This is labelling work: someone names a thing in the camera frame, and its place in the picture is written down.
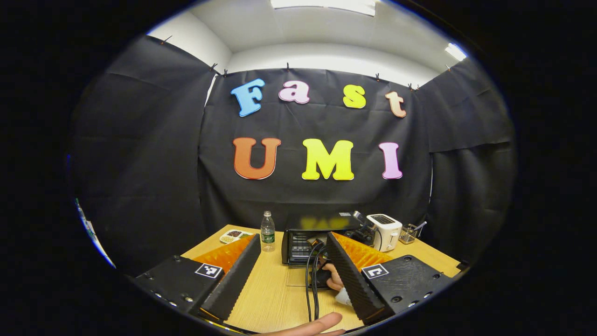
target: blue letter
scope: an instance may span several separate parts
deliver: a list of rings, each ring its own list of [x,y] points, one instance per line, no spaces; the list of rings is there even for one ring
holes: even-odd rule
[[[257,87],[252,90],[250,90],[250,88],[255,86],[262,87],[264,85],[265,82],[261,78],[258,78],[230,91],[231,94],[236,96],[236,99],[238,99],[238,103],[241,106],[241,111],[238,115],[244,117],[253,112],[257,112],[261,108],[261,104],[255,103],[253,101],[253,98],[257,100],[261,100],[263,98],[261,90],[259,90]]]

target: plate of food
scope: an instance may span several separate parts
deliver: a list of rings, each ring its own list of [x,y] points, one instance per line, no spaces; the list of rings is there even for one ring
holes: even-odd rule
[[[235,242],[239,239],[243,239],[244,237],[252,236],[253,233],[241,231],[241,230],[228,230],[228,232],[224,233],[220,236],[220,241],[224,244],[229,244]]]

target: white toaster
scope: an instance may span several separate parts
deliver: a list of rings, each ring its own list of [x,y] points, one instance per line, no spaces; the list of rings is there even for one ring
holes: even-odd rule
[[[373,248],[382,252],[393,250],[398,244],[402,223],[382,213],[368,215],[367,219],[375,225]]]

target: hand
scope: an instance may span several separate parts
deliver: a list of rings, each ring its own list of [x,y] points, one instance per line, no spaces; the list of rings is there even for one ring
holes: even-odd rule
[[[314,336],[314,335],[326,335],[326,336],[338,336],[344,334],[346,330],[338,329],[335,331],[325,332],[320,334],[322,331],[326,331],[331,327],[335,326],[336,324],[340,323],[342,320],[342,315],[340,313],[329,313],[327,315],[322,316],[320,319],[314,320],[313,322],[308,322],[302,324],[300,326],[295,326],[294,328],[274,331],[274,332],[267,332],[265,334],[258,334],[258,335],[267,335],[267,336]]]
[[[330,264],[328,262],[327,264],[325,264],[322,267],[322,269],[332,272],[332,277],[329,278],[326,282],[328,287],[340,292],[342,290],[342,288],[344,288],[344,284],[342,283],[342,280],[340,280],[340,275],[338,274],[338,271],[336,270],[336,267],[334,266],[334,264]]]

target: bottle label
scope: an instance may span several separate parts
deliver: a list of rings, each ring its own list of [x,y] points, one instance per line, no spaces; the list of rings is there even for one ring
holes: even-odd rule
[[[265,244],[271,244],[274,241],[273,237],[274,237],[273,233],[272,234],[262,234],[261,241],[264,242]]]

